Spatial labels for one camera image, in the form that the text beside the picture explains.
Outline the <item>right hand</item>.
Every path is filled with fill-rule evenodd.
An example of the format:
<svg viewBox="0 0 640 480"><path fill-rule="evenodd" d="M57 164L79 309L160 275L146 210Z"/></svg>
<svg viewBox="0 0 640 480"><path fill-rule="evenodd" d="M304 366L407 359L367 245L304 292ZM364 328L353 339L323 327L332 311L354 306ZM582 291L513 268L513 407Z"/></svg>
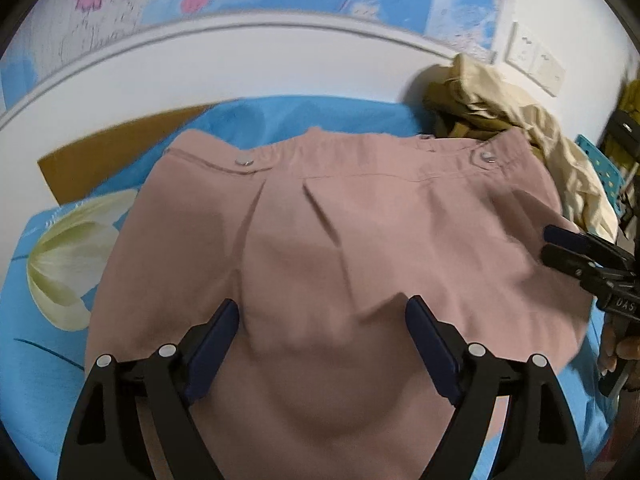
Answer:
<svg viewBox="0 0 640 480"><path fill-rule="evenodd" d="M614 372L620 360L638 361L639 337L620 338L616 335L612 322L603 326L598 357L598 370L602 376Z"/></svg>

